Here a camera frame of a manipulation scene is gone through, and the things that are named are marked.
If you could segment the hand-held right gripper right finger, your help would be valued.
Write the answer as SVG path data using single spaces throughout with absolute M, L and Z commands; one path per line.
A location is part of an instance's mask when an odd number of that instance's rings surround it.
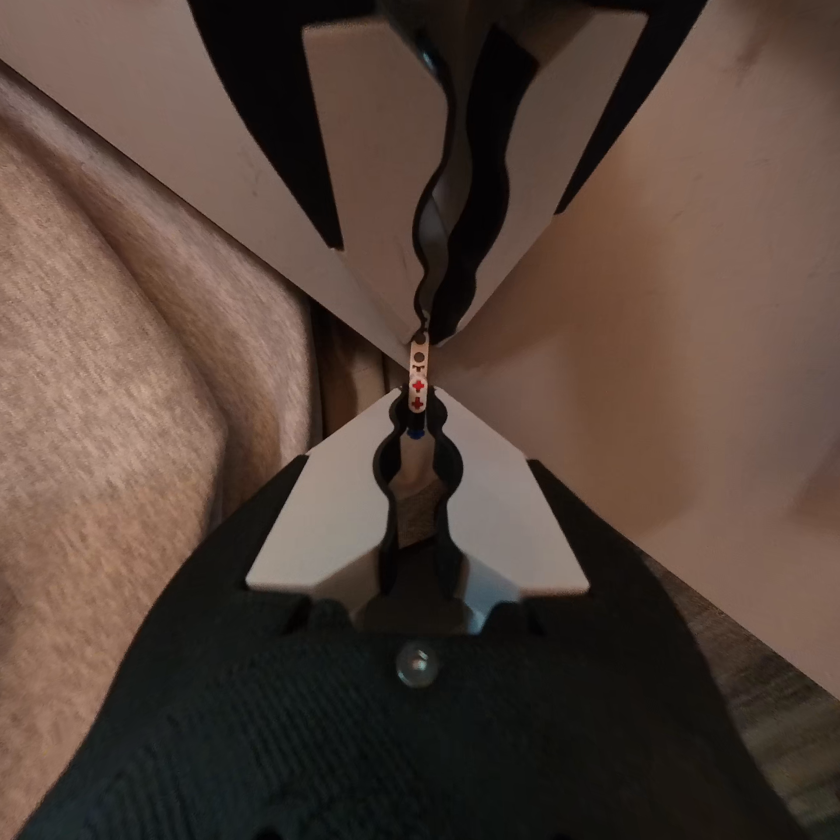
M 447 499 L 447 528 L 463 556 L 456 597 L 477 635 L 500 603 L 589 591 L 569 541 L 521 450 L 441 388 L 442 434 L 461 477 Z

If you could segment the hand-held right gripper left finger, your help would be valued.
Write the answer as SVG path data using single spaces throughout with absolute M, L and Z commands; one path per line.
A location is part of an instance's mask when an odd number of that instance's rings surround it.
M 390 408 L 400 394 L 387 393 L 308 451 L 246 576 L 249 589 L 334 600 L 353 620 L 378 594 L 389 500 L 374 460 L 394 430 Z

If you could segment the white lego liftarm with pins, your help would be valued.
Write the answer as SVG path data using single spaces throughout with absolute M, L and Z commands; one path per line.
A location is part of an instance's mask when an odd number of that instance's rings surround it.
M 410 418 L 406 426 L 406 435 L 417 441 L 425 436 L 429 392 L 429 338 L 425 329 L 420 329 L 414 334 L 409 354 L 406 393 Z

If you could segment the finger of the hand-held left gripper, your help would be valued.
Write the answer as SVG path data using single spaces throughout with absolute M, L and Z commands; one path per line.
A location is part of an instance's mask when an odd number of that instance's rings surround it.
M 477 315 L 547 228 L 648 14 L 486 15 L 456 84 L 454 156 L 437 189 L 447 265 L 431 344 Z
M 434 48 L 387 16 L 302 30 L 337 211 L 343 263 L 395 340 L 421 327 L 427 274 L 419 220 L 448 144 L 449 102 Z

